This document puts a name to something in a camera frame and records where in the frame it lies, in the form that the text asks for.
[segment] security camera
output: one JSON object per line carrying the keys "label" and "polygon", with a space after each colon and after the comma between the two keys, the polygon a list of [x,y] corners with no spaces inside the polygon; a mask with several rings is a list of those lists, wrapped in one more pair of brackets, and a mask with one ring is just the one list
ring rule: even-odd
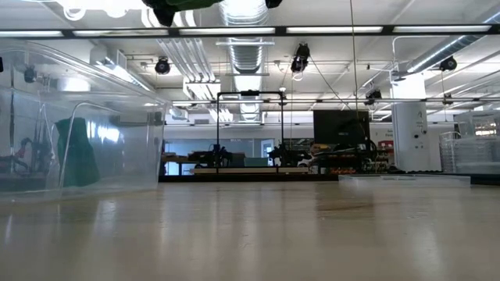
{"label": "security camera", "polygon": [[169,59],[166,57],[162,57],[158,59],[158,63],[156,63],[155,71],[159,75],[166,75],[170,72],[170,64]]}
{"label": "security camera", "polygon": [[24,70],[24,82],[31,84],[37,80],[37,72],[34,70],[34,66],[29,66]]}

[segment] black monitor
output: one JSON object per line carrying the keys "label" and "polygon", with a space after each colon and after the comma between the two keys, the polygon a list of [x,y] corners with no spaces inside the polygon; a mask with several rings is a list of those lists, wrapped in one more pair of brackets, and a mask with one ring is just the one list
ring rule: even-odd
{"label": "black monitor", "polygon": [[314,111],[314,142],[317,144],[366,144],[370,116],[366,111]]}

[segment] desk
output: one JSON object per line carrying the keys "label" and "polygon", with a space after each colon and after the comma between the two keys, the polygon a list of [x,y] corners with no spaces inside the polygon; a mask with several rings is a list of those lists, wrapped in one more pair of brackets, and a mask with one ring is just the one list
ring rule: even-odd
{"label": "desk", "polygon": [[183,164],[199,164],[198,161],[188,160],[187,157],[162,157],[163,163],[177,163],[179,165],[179,176],[182,176],[182,165]]}

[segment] wire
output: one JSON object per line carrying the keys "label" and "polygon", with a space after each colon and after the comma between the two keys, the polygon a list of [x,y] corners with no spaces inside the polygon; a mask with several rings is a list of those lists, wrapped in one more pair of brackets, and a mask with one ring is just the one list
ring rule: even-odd
{"label": "wire", "polygon": [[336,90],[334,90],[331,85],[328,83],[327,81],[327,78],[325,78],[325,76],[321,73],[321,70],[320,68],[318,67],[318,65],[316,64],[316,62],[314,61],[313,57],[310,55],[309,56],[311,58],[311,62],[312,64],[316,67],[316,69],[318,70],[318,73],[321,75],[321,77],[323,78],[323,81],[325,81],[325,83],[327,84],[327,86],[330,88],[330,90],[334,93],[334,95],[338,98],[338,100],[340,100],[347,108],[349,108],[349,110],[351,110],[351,108],[349,107],[349,104],[344,102],[341,97],[338,95],[338,93],[336,92]]}
{"label": "wire", "polygon": [[356,115],[358,115],[359,119],[359,114],[358,112],[358,70],[356,66],[356,41],[355,41],[355,31],[354,31],[354,6],[352,4],[352,0],[349,0],[349,4],[351,5],[351,27],[352,27],[352,55],[353,55],[353,66],[354,66],[354,84],[355,84],[355,99],[356,99]]}

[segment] white pillar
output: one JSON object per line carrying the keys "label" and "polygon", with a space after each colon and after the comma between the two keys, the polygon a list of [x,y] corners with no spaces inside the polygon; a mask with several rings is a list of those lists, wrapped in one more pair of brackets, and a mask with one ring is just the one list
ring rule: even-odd
{"label": "white pillar", "polygon": [[[425,98],[422,73],[394,82],[393,98]],[[395,164],[403,171],[425,171],[430,168],[430,143],[425,102],[399,103],[392,106]]]}

